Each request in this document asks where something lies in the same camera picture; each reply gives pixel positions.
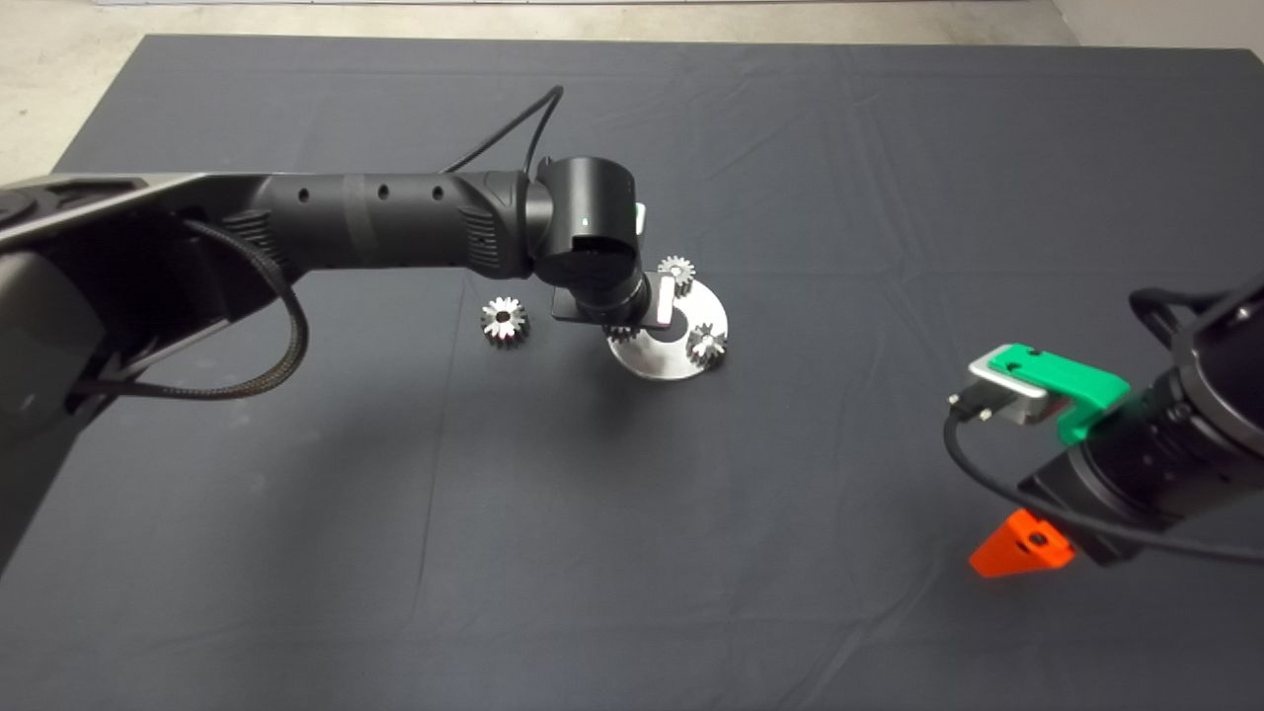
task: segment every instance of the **silver gear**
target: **silver gear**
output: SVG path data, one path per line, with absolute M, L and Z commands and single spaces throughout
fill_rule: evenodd
M 527 310 L 517 299 L 498 296 L 483 306 L 483 315 L 479 319 L 483 324 L 483 335 L 488 343 L 497 348 L 514 348 L 521 345 L 531 333 L 531 319 Z
M 636 338 L 641 329 L 636 326 L 602 326 L 602 333 L 613 343 L 627 343 Z
M 689 294 L 689 287 L 694 286 L 694 277 L 698 276 L 698 269 L 694 268 L 694 263 L 689 259 L 672 254 L 659 262 L 659 273 L 671 275 L 676 280 L 676 296 L 684 296 Z
M 689 331 L 685 340 L 689 359 L 703 368 L 714 368 L 728 352 L 728 334 L 713 333 L 712 324 L 702 324 Z

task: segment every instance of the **metal plate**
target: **metal plate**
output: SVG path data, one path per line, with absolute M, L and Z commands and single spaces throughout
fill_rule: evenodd
M 689 331 L 702 324 L 710 324 L 717 335 L 727 335 L 728 314 L 724 312 L 724 305 L 698 280 L 694 280 L 689 294 L 676 297 L 674 305 L 685 315 L 685 335 L 665 343 L 642 330 L 622 343 L 612 340 L 611 353 L 614 353 L 624 368 L 651 381 L 691 378 L 707 369 L 689 359 L 685 342 L 689 340 Z

